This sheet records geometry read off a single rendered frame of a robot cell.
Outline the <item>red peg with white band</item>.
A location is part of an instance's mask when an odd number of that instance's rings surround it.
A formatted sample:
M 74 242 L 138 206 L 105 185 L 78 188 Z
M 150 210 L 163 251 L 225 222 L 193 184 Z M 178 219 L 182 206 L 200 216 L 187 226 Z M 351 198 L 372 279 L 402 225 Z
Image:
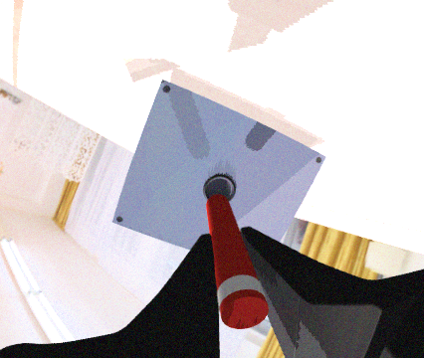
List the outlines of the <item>red peg with white band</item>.
M 232 329 L 259 325 L 269 306 L 227 196 L 212 195 L 207 212 L 221 321 Z

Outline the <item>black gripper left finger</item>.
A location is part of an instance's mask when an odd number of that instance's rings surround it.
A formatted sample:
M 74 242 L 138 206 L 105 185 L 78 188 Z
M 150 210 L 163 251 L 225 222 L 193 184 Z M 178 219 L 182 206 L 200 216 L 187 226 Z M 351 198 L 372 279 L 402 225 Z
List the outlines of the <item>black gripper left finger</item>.
M 219 305 L 211 234 L 201 234 L 183 263 L 128 326 L 60 343 L 14 343 L 0 358 L 220 358 Z

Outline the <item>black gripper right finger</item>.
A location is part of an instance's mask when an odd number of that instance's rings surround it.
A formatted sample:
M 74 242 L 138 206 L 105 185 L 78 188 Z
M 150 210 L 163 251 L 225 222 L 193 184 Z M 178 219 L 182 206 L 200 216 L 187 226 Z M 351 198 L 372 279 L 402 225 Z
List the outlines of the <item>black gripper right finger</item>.
M 364 279 L 253 227 L 240 235 L 285 358 L 379 358 L 391 339 L 424 322 L 424 269 Z

